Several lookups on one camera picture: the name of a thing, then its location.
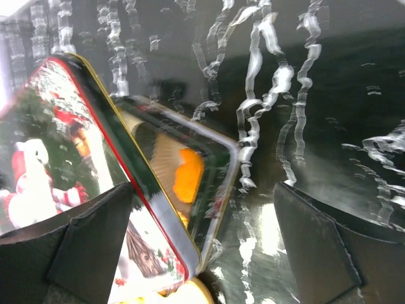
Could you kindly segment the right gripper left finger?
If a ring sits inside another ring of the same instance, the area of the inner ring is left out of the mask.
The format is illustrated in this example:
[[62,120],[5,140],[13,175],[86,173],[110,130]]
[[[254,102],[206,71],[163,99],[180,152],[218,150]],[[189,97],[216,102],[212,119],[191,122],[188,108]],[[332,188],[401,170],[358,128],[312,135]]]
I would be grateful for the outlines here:
[[1,303],[107,303],[133,188],[1,236]]

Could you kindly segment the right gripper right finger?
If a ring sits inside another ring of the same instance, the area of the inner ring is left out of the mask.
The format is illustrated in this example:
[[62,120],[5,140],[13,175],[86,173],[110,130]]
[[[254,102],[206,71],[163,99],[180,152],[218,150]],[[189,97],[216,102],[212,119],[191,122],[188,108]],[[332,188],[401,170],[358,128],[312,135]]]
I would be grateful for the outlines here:
[[404,303],[404,232],[284,182],[274,206],[301,303]]

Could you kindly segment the gold tin lid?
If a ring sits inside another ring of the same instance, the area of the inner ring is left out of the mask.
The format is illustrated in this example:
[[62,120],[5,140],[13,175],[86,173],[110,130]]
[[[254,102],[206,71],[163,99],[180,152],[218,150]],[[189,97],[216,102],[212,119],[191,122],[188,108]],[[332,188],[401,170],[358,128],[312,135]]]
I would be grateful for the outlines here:
[[1,236],[121,183],[132,209],[107,303],[168,296],[201,264],[184,219],[89,64],[48,57],[1,110]]

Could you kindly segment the yellow pineapple cookie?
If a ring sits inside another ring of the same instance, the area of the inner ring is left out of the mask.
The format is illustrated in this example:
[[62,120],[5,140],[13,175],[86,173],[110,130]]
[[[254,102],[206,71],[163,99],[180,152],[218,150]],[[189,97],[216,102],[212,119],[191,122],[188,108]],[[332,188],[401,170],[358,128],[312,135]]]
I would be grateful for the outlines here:
[[183,163],[175,171],[172,189],[180,201],[192,203],[197,195],[204,171],[203,158],[190,148],[181,149],[178,153]]

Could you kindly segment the gold cookie tin box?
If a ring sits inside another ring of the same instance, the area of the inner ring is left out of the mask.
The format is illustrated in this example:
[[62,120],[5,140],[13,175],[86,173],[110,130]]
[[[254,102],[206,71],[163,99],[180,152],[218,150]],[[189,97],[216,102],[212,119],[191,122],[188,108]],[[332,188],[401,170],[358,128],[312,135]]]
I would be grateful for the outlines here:
[[115,105],[148,163],[158,133],[166,134],[202,156],[204,171],[197,195],[188,203],[191,209],[187,229],[205,267],[238,174],[237,143],[144,96],[118,98]]

